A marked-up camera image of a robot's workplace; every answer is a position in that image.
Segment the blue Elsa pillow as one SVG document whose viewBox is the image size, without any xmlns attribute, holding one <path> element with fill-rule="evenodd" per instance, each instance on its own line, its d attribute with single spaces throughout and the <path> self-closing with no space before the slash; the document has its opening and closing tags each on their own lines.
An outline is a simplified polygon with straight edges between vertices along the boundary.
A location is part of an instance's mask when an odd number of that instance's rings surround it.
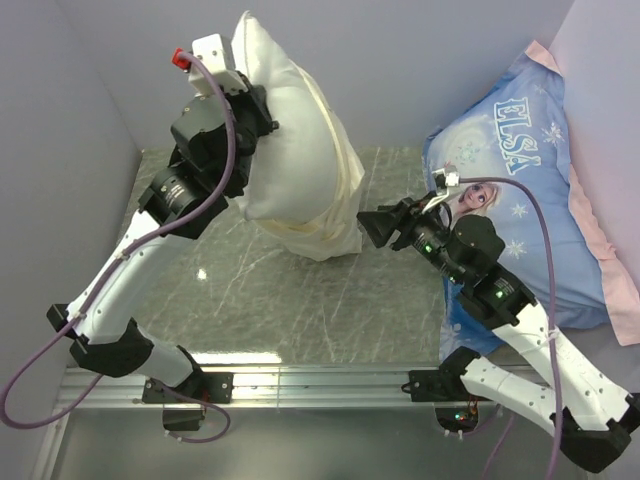
<svg viewBox="0 0 640 480">
<path fill-rule="evenodd" d="M 559 328 L 613 328 L 639 341 L 639 293 L 594 215 L 570 158 L 565 85 L 551 53 L 532 42 L 483 98 L 423 148 L 427 174 L 455 166 L 454 219 L 489 218 L 501 264 L 554 312 Z"/>
</svg>

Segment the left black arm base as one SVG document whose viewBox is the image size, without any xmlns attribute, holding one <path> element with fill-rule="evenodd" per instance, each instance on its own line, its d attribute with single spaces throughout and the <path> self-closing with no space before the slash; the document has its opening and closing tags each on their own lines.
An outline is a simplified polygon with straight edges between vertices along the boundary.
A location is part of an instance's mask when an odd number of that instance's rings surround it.
<svg viewBox="0 0 640 480">
<path fill-rule="evenodd" d="M 201 372 L 178 387 L 167 387 L 156 379 L 147 379 L 141 402 L 162 407 L 162 425 L 168 436 L 185 443 L 205 443 L 221 439 L 231 427 L 231 417 L 223 408 L 232 400 L 234 374 Z M 223 418 L 221 430 L 209 438 L 188 438 L 204 426 L 208 413 Z"/>
</svg>

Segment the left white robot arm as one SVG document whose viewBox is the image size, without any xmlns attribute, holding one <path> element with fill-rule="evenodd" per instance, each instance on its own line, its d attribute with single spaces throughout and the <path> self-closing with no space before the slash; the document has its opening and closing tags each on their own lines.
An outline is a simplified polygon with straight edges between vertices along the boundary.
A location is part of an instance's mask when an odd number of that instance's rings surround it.
<svg viewBox="0 0 640 480">
<path fill-rule="evenodd" d="M 201 390 L 201 369 L 180 346 L 143 331 L 132 314 L 164 268 L 229 205 L 245 193 L 260 138 L 277 129 L 267 90 L 251 82 L 224 97 L 201 94 L 172 124 L 176 146 L 138 200 L 128 229 L 105 265 L 100 290 L 84 291 L 69 304 L 54 304 L 47 319 L 72 344 L 78 365 L 119 378 L 139 373 L 165 384 L 179 402 Z"/>
</svg>

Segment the aluminium mounting rail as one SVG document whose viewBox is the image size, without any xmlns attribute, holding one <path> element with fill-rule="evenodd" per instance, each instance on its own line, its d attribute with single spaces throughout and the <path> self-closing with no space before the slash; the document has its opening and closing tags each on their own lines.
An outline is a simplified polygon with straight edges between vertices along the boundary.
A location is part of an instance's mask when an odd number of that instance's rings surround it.
<svg viewBox="0 0 640 480">
<path fill-rule="evenodd" d="M 401 392 L 411 370 L 437 370 L 411 364 L 328 364 L 328 365 L 205 365 L 204 372 L 231 373 L 229 411 L 246 408 L 400 408 L 426 406 L 412 403 Z M 95 378 L 80 368 L 63 375 L 54 410 L 77 399 Z M 143 403 L 146 377 L 132 374 L 103 378 L 78 405 L 80 409 L 161 409 L 162 404 Z"/>
</svg>

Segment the cream pillowcase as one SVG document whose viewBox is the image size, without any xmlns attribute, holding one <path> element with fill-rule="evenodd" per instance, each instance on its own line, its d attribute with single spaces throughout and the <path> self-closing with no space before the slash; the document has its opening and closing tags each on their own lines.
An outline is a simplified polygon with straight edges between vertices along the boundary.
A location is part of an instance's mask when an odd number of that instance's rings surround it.
<svg viewBox="0 0 640 480">
<path fill-rule="evenodd" d="M 364 167 L 355 152 L 342 122 L 328 105 L 315 80 L 301 67 L 303 79 L 311 87 L 312 94 L 328 121 L 328 127 L 337 155 L 337 185 L 334 201 L 318 217 L 306 223 L 281 220 L 248 220 L 268 235 L 274 237 L 285 248 L 296 255 L 315 261 L 331 257 L 357 254 L 362 250 L 362 234 L 357 225 Z"/>
</svg>

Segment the white pillow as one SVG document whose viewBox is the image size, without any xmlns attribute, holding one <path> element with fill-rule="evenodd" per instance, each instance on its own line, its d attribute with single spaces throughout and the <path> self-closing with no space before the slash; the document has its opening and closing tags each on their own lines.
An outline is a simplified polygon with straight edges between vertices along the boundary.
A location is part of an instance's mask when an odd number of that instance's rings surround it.
<svg viewBox="0 0 640 480">
<path fill-rule="evenodd" d="M 334 201 L 337 155 L 328 121 L 298 66 L 250 13 L 232 38 L 236 65 L 266 89 L 278 128 L 260 138 L 239 201 L 248 220 L 306 223 Z"/>
</svg>

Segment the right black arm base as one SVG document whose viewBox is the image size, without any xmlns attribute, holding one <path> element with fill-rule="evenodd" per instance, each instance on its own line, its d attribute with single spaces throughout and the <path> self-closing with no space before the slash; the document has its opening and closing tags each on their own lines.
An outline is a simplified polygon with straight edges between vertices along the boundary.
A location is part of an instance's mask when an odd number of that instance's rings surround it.
<svg viewBox="0 0 640 480">
<path fill-rule="evenodd" d="M 432 404 L 443 433 L 460 439 L 482 431 L 496 418 L 498 411 L 495 407 L 483 416 L 480 403 L 486 399 L 469 393 L 458 377 L 441 369 L 410 370 L 408 381 L 400 389 L 412 403 Z"/>
</svg>

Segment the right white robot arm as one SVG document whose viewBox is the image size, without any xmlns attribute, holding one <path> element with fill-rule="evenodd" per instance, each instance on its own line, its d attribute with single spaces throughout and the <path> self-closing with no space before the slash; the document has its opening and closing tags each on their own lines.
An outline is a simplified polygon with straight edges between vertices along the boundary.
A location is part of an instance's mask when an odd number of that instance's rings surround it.
<svg viewBox="0 0 640 480">
<path fill-rule="evenodd" d="M 615 384 L 560 331 L 534 294 L 499 264 L 505 248 L 493 223 L 467 215 L 452 227 L 410 198 L 358 213 L 378 248 L 415 248 L 460 285 L 459 304 L 473 320 L 514 348 L 547 382 L 537 385 L 478 352 L 459 347 L 441 364 L 444 394 L 486 398 L 560 437 L 575 465 L 600 473 L 617 460 L 639 426 L 639 396 Z"/>
</svg>

